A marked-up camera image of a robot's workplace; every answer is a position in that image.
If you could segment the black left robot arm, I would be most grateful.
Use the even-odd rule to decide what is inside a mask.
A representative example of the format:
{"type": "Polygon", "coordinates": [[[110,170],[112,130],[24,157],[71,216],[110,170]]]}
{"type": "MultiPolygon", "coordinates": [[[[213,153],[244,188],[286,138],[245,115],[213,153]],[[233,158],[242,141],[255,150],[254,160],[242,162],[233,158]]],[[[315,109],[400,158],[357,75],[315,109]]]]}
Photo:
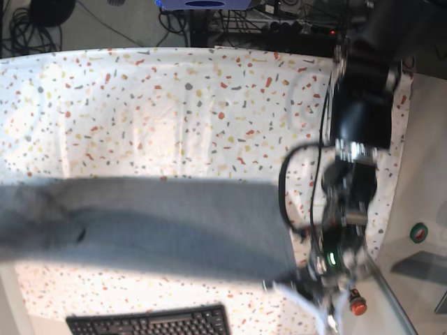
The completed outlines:
{"type": "Polygon", "coordinates": [[[371,271],[366,230],[377,190],[376,156],[390,148],[402,61],[445,12],[445,1],[377,1],[366,22],[335,49],[322,110],[330,117],[329,138],[313,143],[335,152],[314,177],[326,197],[322,219],[291,228],[310,240],[306,263],[264,284],[310,312],[319,334],[341,334],[345,306],[357,314],[366,309],[355,284],[371,271]]]}

